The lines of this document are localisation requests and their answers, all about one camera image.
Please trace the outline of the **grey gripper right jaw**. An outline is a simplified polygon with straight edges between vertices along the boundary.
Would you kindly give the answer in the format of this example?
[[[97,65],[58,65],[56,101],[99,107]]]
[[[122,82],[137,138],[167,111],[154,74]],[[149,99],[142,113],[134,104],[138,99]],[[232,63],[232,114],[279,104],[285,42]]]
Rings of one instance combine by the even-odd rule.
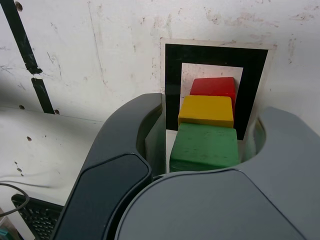
[[[261,151],[237,166],[170,173],[125,210],[117,240],[317,240],[320,137],[296,115],[259,116]]]

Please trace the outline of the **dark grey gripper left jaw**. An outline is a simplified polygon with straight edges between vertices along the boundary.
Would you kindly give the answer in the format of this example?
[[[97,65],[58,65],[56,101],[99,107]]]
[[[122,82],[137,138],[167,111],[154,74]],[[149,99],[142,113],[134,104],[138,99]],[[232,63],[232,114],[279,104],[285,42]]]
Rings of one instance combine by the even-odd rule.
[[[112,240],[132,199],[166,170],[165,99],[142,94],[98,132],[54,228],[56,240]]]

